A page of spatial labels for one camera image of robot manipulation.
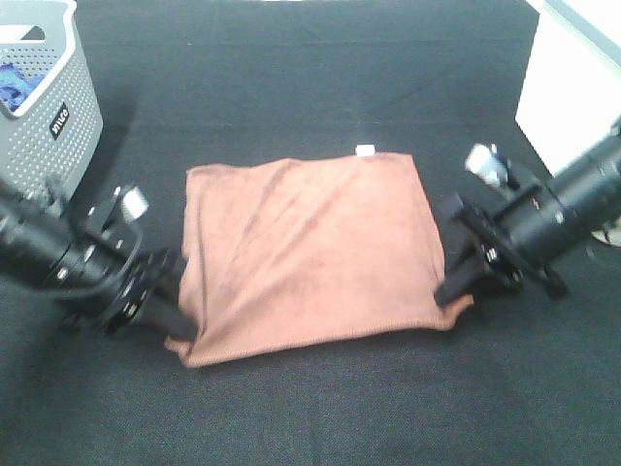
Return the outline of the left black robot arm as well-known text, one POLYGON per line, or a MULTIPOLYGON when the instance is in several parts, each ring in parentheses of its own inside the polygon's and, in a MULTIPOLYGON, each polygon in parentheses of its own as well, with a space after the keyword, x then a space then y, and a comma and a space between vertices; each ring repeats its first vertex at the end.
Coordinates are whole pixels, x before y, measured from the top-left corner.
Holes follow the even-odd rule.
POLYGON ((171 249, 143 251, 138 219, 148 208, 135 185, 77 218, 58 180, 49 201, 1 185, 1 271, 32 295, 61 303, 73 324, 112 334, 140 325, 191 342, 197 325, 179 307, 184 262, 171 249))

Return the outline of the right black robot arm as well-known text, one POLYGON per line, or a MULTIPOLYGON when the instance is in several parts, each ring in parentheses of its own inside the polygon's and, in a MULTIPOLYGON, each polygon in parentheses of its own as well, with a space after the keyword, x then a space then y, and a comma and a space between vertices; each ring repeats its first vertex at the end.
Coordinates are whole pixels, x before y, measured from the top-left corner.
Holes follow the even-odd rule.
POLYGON ((458 194, 447 200, 445 217, 464 225, 471 238, 446 268, 434 293, 437 305, 466 294, 517 290, 526 279, 551 298, 563 298, 568 289, 553 262, 592 233, 608 232, 620 217, 619 132, 547 180, 493 145, 474 145, 466 168, 505 201, 488 212, 458 194))

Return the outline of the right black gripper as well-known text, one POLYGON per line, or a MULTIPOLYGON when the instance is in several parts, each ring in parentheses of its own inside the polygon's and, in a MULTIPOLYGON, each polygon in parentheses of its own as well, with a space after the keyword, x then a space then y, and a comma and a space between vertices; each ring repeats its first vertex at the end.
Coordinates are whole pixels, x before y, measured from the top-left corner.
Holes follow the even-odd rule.
POLYGON ((484 210, 457 194, 431 204, 437 239, 432 242, 431 271, 449 270, 434 292, 439 307, 465 294, 489 297, 514 294, 526 279, 550 297, 565 297, 568 288, 550 267, 535 267, 520 255, 484 210))

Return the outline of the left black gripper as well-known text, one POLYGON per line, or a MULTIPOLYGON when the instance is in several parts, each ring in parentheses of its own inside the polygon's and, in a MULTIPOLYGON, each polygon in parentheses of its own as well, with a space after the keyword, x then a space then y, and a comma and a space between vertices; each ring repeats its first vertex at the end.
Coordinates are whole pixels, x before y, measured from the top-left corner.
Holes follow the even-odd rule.
POLYGON ((125 277, 102 292, 65 301, 61 325, 93 327, 108 334, 145 327, 176 340, 193 340, 194 320, 176 305, 186 265, 173 250, 143 254, 125 277))

